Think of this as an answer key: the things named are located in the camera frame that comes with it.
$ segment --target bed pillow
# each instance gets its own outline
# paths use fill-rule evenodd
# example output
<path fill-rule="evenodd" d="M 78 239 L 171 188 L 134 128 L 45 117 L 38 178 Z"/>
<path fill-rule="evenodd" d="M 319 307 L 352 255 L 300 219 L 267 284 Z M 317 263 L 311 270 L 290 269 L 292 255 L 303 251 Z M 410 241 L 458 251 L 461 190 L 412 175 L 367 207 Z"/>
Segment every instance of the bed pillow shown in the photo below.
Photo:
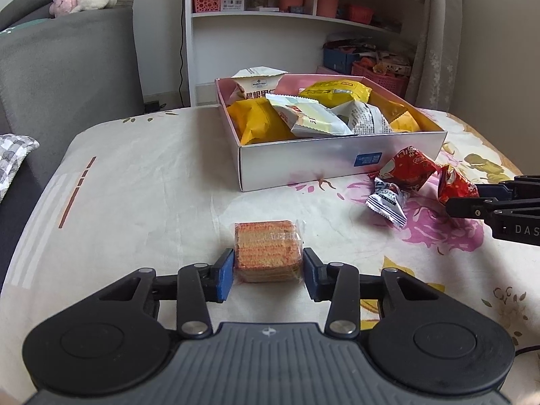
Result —
<path fill-rule="evenodd" d="M 0 203 L 26 155 L 39 143 L 25 135 L 0 135 Z"/>

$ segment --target bed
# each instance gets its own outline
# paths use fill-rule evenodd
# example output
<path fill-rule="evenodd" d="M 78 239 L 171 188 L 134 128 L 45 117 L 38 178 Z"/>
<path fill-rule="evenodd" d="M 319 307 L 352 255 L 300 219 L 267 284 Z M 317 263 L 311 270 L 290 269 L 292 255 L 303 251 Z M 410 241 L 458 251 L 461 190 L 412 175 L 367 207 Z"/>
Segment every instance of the bed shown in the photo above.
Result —
<path fill-rule="evenodd" d="M 474 182 L 496 183 L 519 170 L 467 124 L 425 110 L 448 137 L 437 158 Z M 176 109 L 94 126 L 78 135 L 44 190 L 13 256 L 0 296 L 0 388 L 25 400 L 34 388 L 21 346 L 44 319 L 139 267 L 174 274 L 215 261 L 233 246 L 234 223 L 305 220 L 304 245 L 323 262 L 364 274 L 397 267 L 498 321 L 517 349 L 540 343 L 540 249 L 495 240 L 480 221 L 452 220 L 436 201 L 436 178 L 406 206 L 403 230 L 366 207 L 372 190 L 354 175 L 242 193 L 215 107 Z M 221 321 L 318 321 L 292 283 L 235 284 Z M 361 303 L 362 328 L 377 322 Z M 175 327 L 174 303 L 159 320 Z M 536 389 L 540 355 L 516 358 L 503 386 L 511 399 Z"/>

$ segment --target storage box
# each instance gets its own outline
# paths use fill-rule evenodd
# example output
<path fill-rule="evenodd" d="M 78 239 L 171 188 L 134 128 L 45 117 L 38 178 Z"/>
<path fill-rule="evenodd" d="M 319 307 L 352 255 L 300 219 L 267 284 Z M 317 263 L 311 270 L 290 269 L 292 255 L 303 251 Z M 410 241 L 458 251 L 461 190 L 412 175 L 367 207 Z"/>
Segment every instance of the storage box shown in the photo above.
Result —
<path fill-rule="evenodd" d="M 221 11 L 243 11 L 245 0 L 221 0 Z"/>
<path fill-rule="evenodd" d="M 446 131 L 418 109 L 371 80 L 356 76 L 347 78 L 360 81 L 387 99 L 407 106 L 425 132 L 347 135 L 241 146 L 224 101 L 234 91 L 236 83 L 232 79 L 217 79 L 215 84 L 220 115 L 242 191 L 377 171 L 401 149 L 408 146 L 416 147 L 433 159 L 437 157 L 446 138 Z M 306 88 L 312 83 L 337 79 L 343 79 L 343 76 L 285 74 L 277 84 L 275 93 L 298 94 L 299 89 Z"/>
<path fill-rule="evenodd" d="M 339 48 L 323 49 L 323 66 L 341 74 L 352 74 L 353 62 L 359 61 L 363 56 L 376 57 L 375 52 L 344 53 Z"/>

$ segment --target white snack packet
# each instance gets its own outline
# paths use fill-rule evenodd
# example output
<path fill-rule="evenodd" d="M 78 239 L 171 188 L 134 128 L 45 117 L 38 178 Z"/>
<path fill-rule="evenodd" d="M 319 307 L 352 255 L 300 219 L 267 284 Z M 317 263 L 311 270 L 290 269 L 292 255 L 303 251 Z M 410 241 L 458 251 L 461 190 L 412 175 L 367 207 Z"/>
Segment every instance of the white snack packet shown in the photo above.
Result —
<path fill-rule="evenodd" d="M 314 99 L 280 94 L 266 98 L 297 137 L 331 137 L 353 132 L 326 106 Z"/>
<path fill-rule="evenodd" d="M 342 120 L 348 120 L 347 125 L 357 135 L 390 134 L 392 128 L 374 105 L 365 104 L 358 100 L 351 100 L 335 106 L 331 111 Z"/>
<path fill-rule="evenodd" d="M 269 69 L 268 67 L 252 67 L 240 70 L 231 79 L 237 83 L 237 88 L 231 94 L 227 106 L 237 100 L 256 99 L 273 93 L 277 83 L 287 72 Z"/>

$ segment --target silver snack wrapper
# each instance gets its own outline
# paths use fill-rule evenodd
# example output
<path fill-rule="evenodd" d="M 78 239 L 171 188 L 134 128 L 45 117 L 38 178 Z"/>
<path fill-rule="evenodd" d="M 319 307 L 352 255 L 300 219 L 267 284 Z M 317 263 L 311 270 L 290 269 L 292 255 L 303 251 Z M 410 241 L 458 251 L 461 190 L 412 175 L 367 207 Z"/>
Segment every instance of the silver snack wrapper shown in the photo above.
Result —
<path fill-rule="evenodd" d="M 375 192 L 368 196 L 367 206 L 376 213 L 383 215 L 396 227 L 403 228 L 407 217 L 403 212 L 409 194 L 391 182 L 375 178 Z"/>

